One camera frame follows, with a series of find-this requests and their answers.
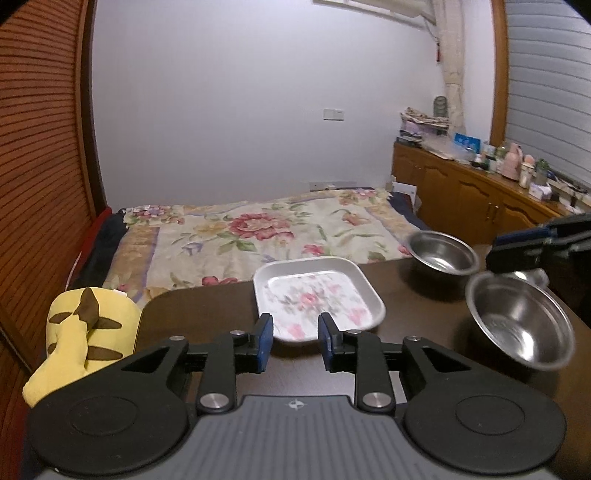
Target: wooden wardrobe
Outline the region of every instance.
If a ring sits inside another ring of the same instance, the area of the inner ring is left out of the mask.
[[[0,478],[18,478],[45,322],[104,207],[89,95],[94,1],[29,0],[0,25]]]

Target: cabinet door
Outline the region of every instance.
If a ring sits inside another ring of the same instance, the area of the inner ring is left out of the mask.
[[[498,203],[494,187],[472,176],[461,175],[452,235],[468,245],[490,244],[495,237],[492,221],[498,215]]]
[[[425,159],[418,169],[419,218],[433,230],[450,233],[457,177],[445,160]]]
[[[497,235],[503,235],[526,230],[547,222],[549,219],[545,213],[507,195],[503,198],[502,210],[494,219],[495,232]]]
[[[398,153],[395,151],[393,173],[397,182],[416,185],[414,183],[414,177],[416,176],[417,168],[417,163],[414,161],[412,155],[406,152]]]

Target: white square plate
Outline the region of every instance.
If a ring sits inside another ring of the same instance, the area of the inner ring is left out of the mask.
[[[259,315],[273,315],[274,337],[288,343],[318,340],[318,315],[340,330],[369,330],[386,315],[384,302],[352,261],[341,257],[269,263],[254,276]]]

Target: metal bowl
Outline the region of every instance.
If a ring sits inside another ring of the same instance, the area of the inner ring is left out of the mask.
[[[408,250],[424,273],[437,280],[464,279],[478,271],[476,252],[457,238],[441,232],[418,231],[408,237]]]
[[[570,362],[573,327],[544,290],[487,271],[468,281],[466,303],[482,332],[520,364],[549,371]]]
[[[505,273],[504,277],[517,278],[518,280],[526,281],[539,288],[546,288],[550,280],[543,268],[535,268],[533,270],[521,270],[517,272]]]

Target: curtain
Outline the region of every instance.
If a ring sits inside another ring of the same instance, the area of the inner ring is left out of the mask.
[[[433,0],[439,29],[443,81],[446,85],[449,132],[465,134],[464,124],[464,18],[461,0]]]

